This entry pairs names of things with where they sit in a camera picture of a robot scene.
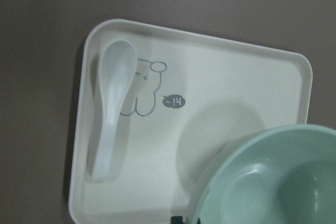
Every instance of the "brown tabletop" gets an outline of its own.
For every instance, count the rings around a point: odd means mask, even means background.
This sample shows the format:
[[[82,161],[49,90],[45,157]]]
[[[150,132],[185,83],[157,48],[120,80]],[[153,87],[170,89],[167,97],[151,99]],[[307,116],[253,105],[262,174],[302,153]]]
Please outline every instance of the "brown tabletop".
[[[308,122],[336,128],[336,0],[1,0],[1,223],[67,210],[82,48],[124,18],[294,51],[313,68]]]

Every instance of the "bowl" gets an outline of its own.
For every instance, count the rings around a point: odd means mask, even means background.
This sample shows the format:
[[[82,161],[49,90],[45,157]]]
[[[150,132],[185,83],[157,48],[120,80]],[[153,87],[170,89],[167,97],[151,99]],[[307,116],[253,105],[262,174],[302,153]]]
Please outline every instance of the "bowl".
[[[202,174],[186,223],[336,223],[336,131],[292,125],[232,142]]]

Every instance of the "rectangular tray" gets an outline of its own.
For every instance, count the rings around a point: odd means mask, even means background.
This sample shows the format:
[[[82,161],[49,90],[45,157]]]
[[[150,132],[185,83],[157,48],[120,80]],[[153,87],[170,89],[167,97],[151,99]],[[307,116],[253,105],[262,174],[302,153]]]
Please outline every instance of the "rectangular tray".
[[[126,39],[138,52],[109,179],[87,174],[97,62]],[[306,123],[312,71],[300,54],[127,20],[98,25],[82,63],[69,210],[77,224],[167,224],[185,216],[201,172],[230,141]]]

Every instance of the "cartoon bear drawing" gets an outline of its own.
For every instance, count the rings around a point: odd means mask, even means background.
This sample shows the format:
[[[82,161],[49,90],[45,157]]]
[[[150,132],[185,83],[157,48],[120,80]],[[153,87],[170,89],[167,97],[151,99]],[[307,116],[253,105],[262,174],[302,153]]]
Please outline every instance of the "cartoon bear drawing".
[[[162,73],[166,69],[167,65],[164,62],[138,59],[135,76],[120,114],[151,114],[156,105],[155,93],[161,86]]]

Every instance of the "spoon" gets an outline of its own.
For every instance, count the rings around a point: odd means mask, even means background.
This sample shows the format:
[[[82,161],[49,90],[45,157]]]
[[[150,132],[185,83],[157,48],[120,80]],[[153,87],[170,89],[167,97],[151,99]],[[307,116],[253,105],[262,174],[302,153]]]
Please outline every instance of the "spoon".
[[[101,109],[96,113],[101,118],[95,118],[101,126],[97,137],[91,139],[88,157],[94,181],[101,182],[109,176],[117,123],[137,63],[136,50],[126,40],[111,43],[99,59],[94,103],[96,110]]]

